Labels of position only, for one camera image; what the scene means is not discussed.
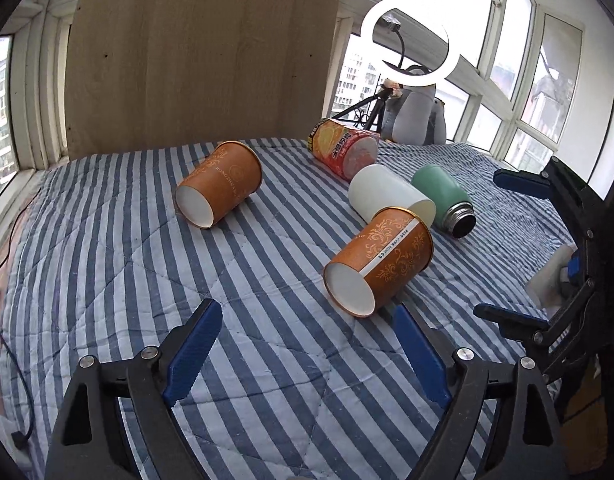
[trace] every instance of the cable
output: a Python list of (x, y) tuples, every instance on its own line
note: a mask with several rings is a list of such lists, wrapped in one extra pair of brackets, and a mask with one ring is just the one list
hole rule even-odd
[[(20, 212), (18, 213), (18, 216), (16, 216), (16, 219), (14, 220), (14, 223), (11, 226), (11, 232), (9, 234), (9, 243), (8, 243), (8, 247), (7, 247), (7, 256), (5, 256), (5, 259), (0, 263), (0, 269), (5, 265), (5, 263), (9, 259), (9, 256), (11, 255), (11, 241), (14, 238), (14, 232), (16, 230), (16, 225), (18, 224), (18, 220), (20, 220), (20, 217), (27, 210), (27, 208), (31, 205), (31, 203), (36, 199), (36, 197), (38, 196), (39, 193), (40, 193), (40, 189), (38, 191), (36, 191), (36, 194), (20, 210)], [(2, 343), (2, 346), (5, 347), (5, 350), (7, 351), (7, 354), (9, 355), (10, 359), (14, 363), (14, 366), (16, 367), (16, 371), (18, 373), (18, 377), (20, 377), (20, 380), (23, 383), (24, 392), (25, 392), (26, 397), (27, 397), (27, 402), (29, 403), (29, 429), (26, 431), (25, 434), (23, 434), (21, 431), (15, 431), (14, 433), (11, 434), (11, 438), (13, 439), (14, 445), (16, 446), (16, 448), (24, 449), (27, 446), (27, 443), (28, 443), (29, 439), (31, 438), (32, 433), (34, 432), (34, 429), (36, 428), (36, 412), (34, 410), (34, 402), (33, 402), (32, 396), (31, 396), (31, 390), (29, 389), (29, 384), (27, 384), (26, 380), (24, 380), (23, 371), (20, 369), (20, 365), (18, 364), (18, 360), (16, 359), (16, 356), (14, 355), (14, 353), (11, 351), (11, 348), (9, 348), (9, 345), (7, 344), (7, 341), (5, 341), (5, 338), (2, 337), (2, 332), (1, 331), (0, 331), (0, 342)]]
[(402, 63), (405, 60), (405, 40), (402, 39), (402, 35), (399, 30), (394, 30), (394, 32), (400, 39), (400, 62), (398, 63), (398, 68), (402, 68)]

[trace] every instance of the tripod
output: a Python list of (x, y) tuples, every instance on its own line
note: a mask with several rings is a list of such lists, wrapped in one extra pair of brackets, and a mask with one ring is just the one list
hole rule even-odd
[(385, 104), (387, 103), (387, 99), (389, 99), (389, 97), (393, 93), (393, 88), (386, 88), (383, 85), (380, 85), (380, 86), (382, 87), (382, 90), (380, 90), (377, 94), (372, 95), (371, 97), (367, 97), (366, 99), (363, 99), (362, 101), (357, 102), (355, 105), (351, 105), (349, 108), (346, 108), (340, 113), (337, 113), (336, 115), (334, 115), (332, 119), (339, 119), (340, 117), (344, 117), (349, 112), (353, 112), (354, 110), (359, 110), (366, 104), (376, 101), (376, 104), (374, 105), (373, 110), (369, 114), (369, 117), (361, 126), (363, 130), (370, 130), (371, 127), (373, 126), (373, 121), (375, 121), (376, 117), (378, 117), (376, 131), (378, 131), (378, 133), (381, 133), (382, 132), (382, 120), (385, 115)]

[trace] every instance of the blue and white striped cloth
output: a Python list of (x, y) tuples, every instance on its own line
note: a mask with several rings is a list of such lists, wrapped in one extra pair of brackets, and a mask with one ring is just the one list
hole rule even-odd
[[(78, 359), (131, 358), (184, 323), (202, 298), (224, 326), (174, 413), (212, 478), (403, 479), (442, 415), (391, 329), (336, 308), (323, 266), (363, 227), (347, 183), (297, 140), (252, 140), (264, 183), (210, 230), (176, 213), (178, 182), (213, 150), (196, 144), (97, 155), (48, 173), (16, 250), (3, 332), (34, 395), (33, 478)], [(458, 346), (514, 362), (515, 342), (471, 311), (481, 301), (538, 314), (523, 285), (569, 240), (549, 203), (499, 190), (493, 162), (466, 145), (381, 143), (380, 162), (409, 179), (441, 164), (472, 196), (478, 224), (462, 240), (434, 232), (431, 265), (404, 296)], [(6, 354), (7, 416), (29, 405)], [(123, 415), (145, 478), (157, 479), (130, 402)], [(472, 478), (492, 419), (485, 407), (462, 467)]]

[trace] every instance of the red snack container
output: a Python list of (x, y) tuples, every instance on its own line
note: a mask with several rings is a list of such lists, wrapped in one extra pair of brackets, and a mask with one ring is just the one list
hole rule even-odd
[(378, 157), (378, 134), (322, 119), (313, 129), (307, 147), (337, 176), (350, 181)]

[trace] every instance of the power cord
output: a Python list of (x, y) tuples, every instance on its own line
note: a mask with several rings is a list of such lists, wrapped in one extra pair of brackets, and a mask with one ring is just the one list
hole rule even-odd
[[(0, 262), (0, 269), (2, 269), (5, 263), (7, 263), (11, 255), (11, 242), (14, 238), (14, 232), (16, 231), (16, 225), (18, 224), (18, 220), (20, 220), (20, 217), (23, 215), (23, 213), (27, 210), (27, 208), (29, 208), (31, 203), (36, 199), (36, 197), (38, 196), (38, 193), (40, 193), (40, 190), (36, 192), (36, 194), (31, 198), (31, 200), (20, 210), (20, 212), (18, 213), (18, 216), (16, 216), (16, 219), (14, 220), (14, 224), (11, 226), (11, 232), (9, 234), (7, 255), (5, 256), (5, 259)], [(11, 348), (9, 348), (9, 345), (7, 344), (7, 341), (5, 341), (5, 338), (2, 337), (1, 331), (0, 331), (0, 342), (2, 343), (2, 346), (5, 347), (7, 354), (9, 355), (10, 359), (14, 363), (14, 366), (16, 367), (18, 377), (20, 377), (20, 380), (23, 383), (24, 392), (27, 397), (27, 402), (29, 403), (29, 429), (26, 431), (25, 434), (23, 434), (22, 431), (15, 431), (14, 433), (11, 434), (11, 438), (13, 439), (14, 445), (16, 446), (16, 448), (24, 449), (27, 446), (27, 443), (29, 442), (29, 439), (31, 438), (32, 433), (34, 432), (34, 429), (36, 427), (36, 412), (34, 411), (34, 403), (33, 403), (33, 399), (31, 396), (31, 390), (29, 389), (29, 384), (27, 384), (26, 380), (24, 379), (23, 371), (20, 369), (18, 360), (16, 359), (16, 356), (14, 355), (14, 353), (11, 351)]]

